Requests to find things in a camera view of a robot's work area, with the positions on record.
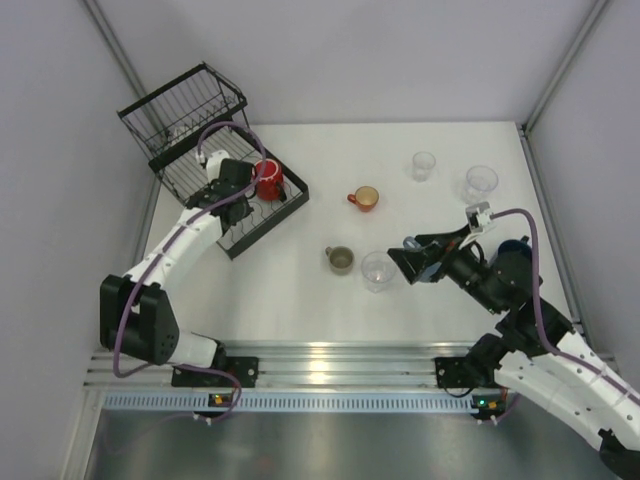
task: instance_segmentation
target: mug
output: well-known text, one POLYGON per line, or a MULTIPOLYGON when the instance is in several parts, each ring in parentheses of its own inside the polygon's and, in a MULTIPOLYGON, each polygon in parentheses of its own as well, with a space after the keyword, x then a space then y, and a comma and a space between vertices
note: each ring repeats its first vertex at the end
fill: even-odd
MULTIPOLYGON (((287 199, 287 195, 284 192, 284 174, 282 173, 282 165, 271 158, 265 160, 267 166, 265 167, 262 178, 256 185, 256 194, 258 198, 265 202, 273 202, 274 200, 280 200, 284 202, 287 199)), ((255 165, 255 175, 258 174, 262 168, 262 161, 255 165)))
POLYGON ((329 260, 329 268, 336 275, 346 275, 353 268, 354 255, 347 247, 327 247, 324 250, 329 260))
POLYGON ((361 212, 368 212, 378 203, 380 195, 373 187, 360 187, 355 194, 347 195, 347 200, 357 206, 361 212))

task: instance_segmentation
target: gray floor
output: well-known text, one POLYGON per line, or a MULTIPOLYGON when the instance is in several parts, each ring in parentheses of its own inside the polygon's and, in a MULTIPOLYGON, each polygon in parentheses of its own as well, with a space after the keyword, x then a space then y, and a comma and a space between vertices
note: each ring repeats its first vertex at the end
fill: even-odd
MULTIPOLYGON (((118 447, 166 414, 106 412, 118 447)), ((126 453, 96 441, 86 479, 587 480, 614 478, 572 430, 522 401, 498 428, 415 414, 238 414, 173 420, 126 453)))

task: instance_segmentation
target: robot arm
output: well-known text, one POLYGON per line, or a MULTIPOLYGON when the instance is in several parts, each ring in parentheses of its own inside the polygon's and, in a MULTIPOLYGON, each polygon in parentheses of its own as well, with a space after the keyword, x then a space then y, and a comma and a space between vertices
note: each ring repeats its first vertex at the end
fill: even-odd
MULTIPOLYGON (((504 242, 492 262, 473 253, 497 217, 488 203, 474 205, 460 230, 417 235, 388 254, 410 284, 448 276, 489 312, 506 312, 496 326, 502 337, 484 335, 459 362, 475 386, 519 392, 573 428, 620 478, 640 478, 640 394, 539 298, 537 252, 526 237, 504 242)), ((535 249, 535 225, 532 236, 535 249)))
POLYGON ((138 265, 124 276, 109 275, 100 287, 100 342, 114 349, 123 314, 128 315, 121 351, 155 365, 188 364, 217 368, 224 363, 221 342, 179 328, 170 298, 198 258, 226 231, 251 213, 242 195, 211 212, 204 210, 244 189, 253 175, 253 165, 233 160, 224 150, 202 162, 207 187, 187 202, 180 218, 138 265), (135 306, 127 301, 140 284, 135 306))

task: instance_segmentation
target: glass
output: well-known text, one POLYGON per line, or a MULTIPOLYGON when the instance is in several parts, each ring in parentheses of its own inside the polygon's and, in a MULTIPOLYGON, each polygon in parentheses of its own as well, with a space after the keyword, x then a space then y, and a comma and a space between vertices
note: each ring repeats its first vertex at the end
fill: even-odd
POLYGON ((474 205, 486 200, 497 186, 498 174, 495 170, 484 165, 471 167, 462 188, 462 199, 467 205, 474 205))
POLYGON ((385 252, 372 252, 362 260, 362 275, 367 290, 378 293, 391 284, 398 267, 385 252))
POLYGON ((429 152, 418 152, 413 156, 411 176, 416 182, 426 182, 436 166, 436 157, 429 152))

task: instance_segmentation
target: gray mug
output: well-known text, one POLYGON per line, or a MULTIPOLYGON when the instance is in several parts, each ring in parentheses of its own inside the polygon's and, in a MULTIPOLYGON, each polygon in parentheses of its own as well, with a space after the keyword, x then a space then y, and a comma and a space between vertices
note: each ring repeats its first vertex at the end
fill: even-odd
POLYGON ((347 247, 327 247, 324 252, 329 260, 329 267, 336 275, 346 275, 353 268, 354 255, 347 247))

